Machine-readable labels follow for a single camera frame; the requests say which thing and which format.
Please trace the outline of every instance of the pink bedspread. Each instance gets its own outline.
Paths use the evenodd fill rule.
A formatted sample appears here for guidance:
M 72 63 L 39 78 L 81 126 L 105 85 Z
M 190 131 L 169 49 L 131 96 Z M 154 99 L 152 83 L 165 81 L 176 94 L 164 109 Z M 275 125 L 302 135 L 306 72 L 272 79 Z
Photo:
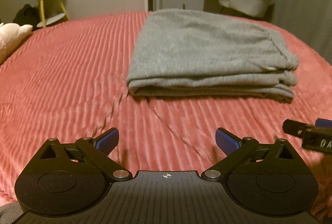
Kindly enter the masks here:
M 128 95 L 126 76 L 135 40 L 148 13 L 69 21 L 36 31 L 0 66 L 0 205 L 15 200 L 14 183 L 47 138 L 72 143 L 111 127 L 120 131 L 110 157 L 132 171 L 201 173 L 225 155 L 214 136 L 224 127 L 261 143 L 287 138 L 320 187 L 313 214 L 332 216 L 332 156 L 301 149 L 283 133 L 285 119 L 332 119 L 332 67 L 285 30 L 299 58 L 292 104 L 273 100 L 199 97 L 156 99 Z

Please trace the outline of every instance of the gray towel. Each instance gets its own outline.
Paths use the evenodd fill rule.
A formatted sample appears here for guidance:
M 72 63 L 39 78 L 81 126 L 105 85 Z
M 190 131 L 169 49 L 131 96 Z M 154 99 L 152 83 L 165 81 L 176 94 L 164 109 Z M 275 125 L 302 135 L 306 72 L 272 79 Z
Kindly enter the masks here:
M 0 224 L 12 224 L 23 211 L 18 202 L 9 203 L 0 207 Z
M 145 21 L 127 86 L 132 95 L 228 95 L 290 102 L 297 57 L 282 35 L 202 11 L 160 10 Z

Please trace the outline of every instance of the black bag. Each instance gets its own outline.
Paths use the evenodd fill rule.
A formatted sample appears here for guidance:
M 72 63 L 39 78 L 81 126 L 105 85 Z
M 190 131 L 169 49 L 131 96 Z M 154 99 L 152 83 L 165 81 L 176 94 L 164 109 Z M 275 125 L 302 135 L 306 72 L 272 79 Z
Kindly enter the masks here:
M 32 31 L 37 30 L 37 24 L 40 22 L 38 9 L 31 7 L 30 4 L 25 4 L 22 9 L 16 14 L 13 23 L 20 26 L 30 24 L 33 26 Z

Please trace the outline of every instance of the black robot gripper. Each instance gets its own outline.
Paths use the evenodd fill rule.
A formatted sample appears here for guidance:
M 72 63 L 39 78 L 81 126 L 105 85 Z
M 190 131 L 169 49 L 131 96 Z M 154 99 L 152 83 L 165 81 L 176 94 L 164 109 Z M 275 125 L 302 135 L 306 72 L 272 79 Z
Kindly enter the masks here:
M 286 139 L 259 144 L 223 128 L 226 157 L 205 170 L 131 172 L 110 158 L 119 132 L 61 144 L 48 139 L 24 168 L 18 224 L 317 224 L 318 184 Z
M 315 125 L 287 119 L 283 131 L 302 139 L 302 148 L 332 154 L 332 121 L 318 118 Z

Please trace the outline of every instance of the wooden chair leg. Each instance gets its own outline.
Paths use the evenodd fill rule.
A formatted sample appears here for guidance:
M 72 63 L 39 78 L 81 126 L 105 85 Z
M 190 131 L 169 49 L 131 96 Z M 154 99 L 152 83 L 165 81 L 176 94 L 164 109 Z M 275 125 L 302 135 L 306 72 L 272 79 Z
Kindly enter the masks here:
M 39 1 L 39 16 L 40 20 L 43 23 L 43 27 L 46 27 L 46 20 L 45 20 L 45 11 L 44 11 L 44 0 L 38 0 Z
M 66 8 L 64 7 L 64 4 L 63 4 L 62 0 L 58 0 L 58 2 L 59 2 L 59 4 L 60 4 L 60 7 L 61 7 L 63 13 L 65 14 L 67 20 L 69 21 L 69 15 L 68 15 L 68 13 L 67 13 L 67 11 L 66 11 Z

